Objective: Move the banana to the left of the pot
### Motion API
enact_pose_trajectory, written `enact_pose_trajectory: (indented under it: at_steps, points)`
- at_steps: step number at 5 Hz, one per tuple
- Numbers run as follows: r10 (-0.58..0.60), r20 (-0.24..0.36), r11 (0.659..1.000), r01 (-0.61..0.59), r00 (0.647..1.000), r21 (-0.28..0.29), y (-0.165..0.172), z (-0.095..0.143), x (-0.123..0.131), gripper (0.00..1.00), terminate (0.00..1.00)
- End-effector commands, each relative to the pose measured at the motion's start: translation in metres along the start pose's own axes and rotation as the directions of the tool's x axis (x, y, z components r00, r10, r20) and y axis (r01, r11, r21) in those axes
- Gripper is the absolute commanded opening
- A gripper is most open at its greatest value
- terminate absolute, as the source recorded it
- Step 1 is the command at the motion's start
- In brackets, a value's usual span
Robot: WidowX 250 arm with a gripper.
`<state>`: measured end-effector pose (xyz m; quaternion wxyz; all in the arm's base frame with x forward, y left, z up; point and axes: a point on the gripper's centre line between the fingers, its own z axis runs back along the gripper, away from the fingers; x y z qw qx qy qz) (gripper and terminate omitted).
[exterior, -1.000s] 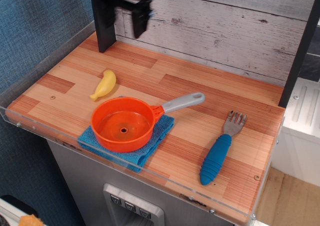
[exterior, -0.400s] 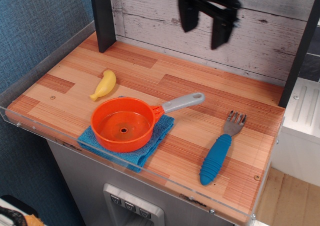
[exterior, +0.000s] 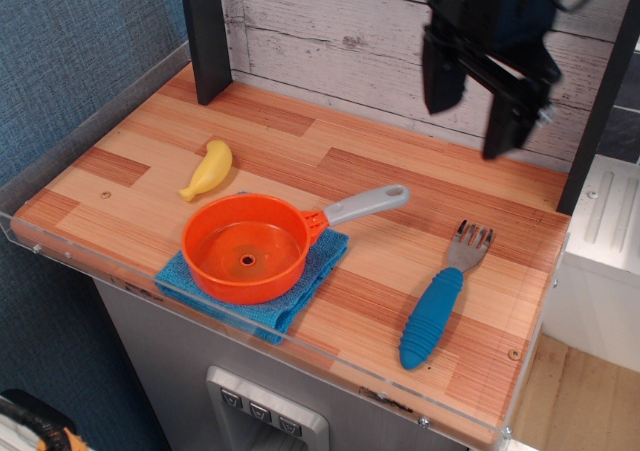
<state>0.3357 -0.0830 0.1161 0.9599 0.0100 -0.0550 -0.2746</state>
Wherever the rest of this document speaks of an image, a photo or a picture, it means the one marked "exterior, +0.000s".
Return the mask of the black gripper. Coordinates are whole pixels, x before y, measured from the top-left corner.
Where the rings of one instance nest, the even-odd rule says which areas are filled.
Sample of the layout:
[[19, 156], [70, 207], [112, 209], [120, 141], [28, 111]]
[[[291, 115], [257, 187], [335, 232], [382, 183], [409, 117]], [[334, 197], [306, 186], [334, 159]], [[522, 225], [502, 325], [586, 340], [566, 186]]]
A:
[[522, 149], [561, 72], [544, 45], [557, 0], [427, 0], [424, 100], [430, 114], [456, 106], [472, 77], [494, 98], [482, 151]]

